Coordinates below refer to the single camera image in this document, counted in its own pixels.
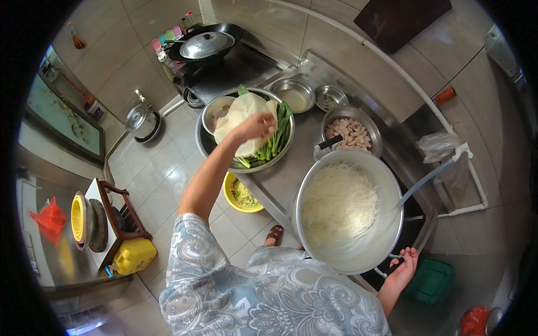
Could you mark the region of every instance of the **green container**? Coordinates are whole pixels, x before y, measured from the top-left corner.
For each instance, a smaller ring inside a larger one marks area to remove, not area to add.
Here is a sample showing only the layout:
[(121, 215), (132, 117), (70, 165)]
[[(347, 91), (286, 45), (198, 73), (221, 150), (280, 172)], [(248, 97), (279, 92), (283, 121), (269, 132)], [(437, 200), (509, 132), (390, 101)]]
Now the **green container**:
[(454, 267), (445, 262), (425, 259), (405, 292), (426, 304), (443, 301), (454, 280)]

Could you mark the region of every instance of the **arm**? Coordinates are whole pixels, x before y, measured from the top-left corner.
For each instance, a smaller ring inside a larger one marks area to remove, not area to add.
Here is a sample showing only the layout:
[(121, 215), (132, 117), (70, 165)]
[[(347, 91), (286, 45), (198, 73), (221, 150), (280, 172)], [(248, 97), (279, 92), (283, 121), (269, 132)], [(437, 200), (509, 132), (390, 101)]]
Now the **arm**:
[(194, 175), (179, 205), (178, 215), (194, 213), (209, 223), (209, 214), (237, 148), (247, 140), (267, 138), (274, 126), (272, 114), (256, 113), (230, 132)]
[[(419, 259), (419, 253), (415, 248), (403, 249), (400, 251), (400, 255), (403, 256), (404, 262), (398, 268), (392, 272), (391, 275), (385, 279), (383, 286), (377, 293), (377, 299), (381, 302), (385, 317), (391, 313), (400, 293), (404, 290), (405, 286), (411, 281), (413, 274), (415, 274), (416, 263)], [(391, 266), (398, 264), (398, 259), (391, 261)]]

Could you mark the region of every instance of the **yellow plastic basin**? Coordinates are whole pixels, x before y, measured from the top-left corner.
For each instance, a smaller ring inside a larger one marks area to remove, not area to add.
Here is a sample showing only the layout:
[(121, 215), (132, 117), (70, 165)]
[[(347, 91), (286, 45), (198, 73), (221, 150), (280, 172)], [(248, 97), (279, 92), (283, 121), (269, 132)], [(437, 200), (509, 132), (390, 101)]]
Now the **yellow plastic basin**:
[(80, 194), (75, 195), (71, 204), (71, 230), (73, 237), (78, 243), (83, 244), (84, 219), (86, 217), (86, 205)]
[(222, 189), (224, 190), (224, 197), (226, 197), (226, 200), (230, 205), (241, 212), (247, 212), (247, 213), (253, 213), (263, 210), (263, 205), (259, 204), (258, 206), (255, 206), (253, 208), (251, 207), (244, 207), (237, 203), (235, 198), (232, 194), (232, 182), (236, 179), (236, 176), (233, 173), (227, 172), (226, 176), (224, 177), (224, 182), (222, 183)]

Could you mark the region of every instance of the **white noodles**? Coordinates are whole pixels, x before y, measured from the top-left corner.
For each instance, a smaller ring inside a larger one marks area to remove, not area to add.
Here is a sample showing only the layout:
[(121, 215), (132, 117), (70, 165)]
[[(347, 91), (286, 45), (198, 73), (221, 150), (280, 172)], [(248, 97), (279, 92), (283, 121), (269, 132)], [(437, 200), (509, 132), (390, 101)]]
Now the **white noodles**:
[(301, 222), (312, 249), (360, 237), (378, 213), (372, 183), (348, 163), (331, 163), (314, 173), (301, 204)]

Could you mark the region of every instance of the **pot lid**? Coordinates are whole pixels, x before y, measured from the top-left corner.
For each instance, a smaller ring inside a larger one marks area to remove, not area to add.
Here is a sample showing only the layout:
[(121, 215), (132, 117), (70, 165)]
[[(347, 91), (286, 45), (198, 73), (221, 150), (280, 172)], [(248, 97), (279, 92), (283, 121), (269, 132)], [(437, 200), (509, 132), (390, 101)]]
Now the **pot lid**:
[(140, 125), (146, 120), (149, 109), (146, 104), (138, 104), (127, 115), (125, 120), (125, 129), (131, 133), (137, 130)]
[(179, 52), (188, 59), (201, 59), (231, 47), (235, 39), (232, 35), (219, 32), (207, 32), (196, 35), (183, 43)]

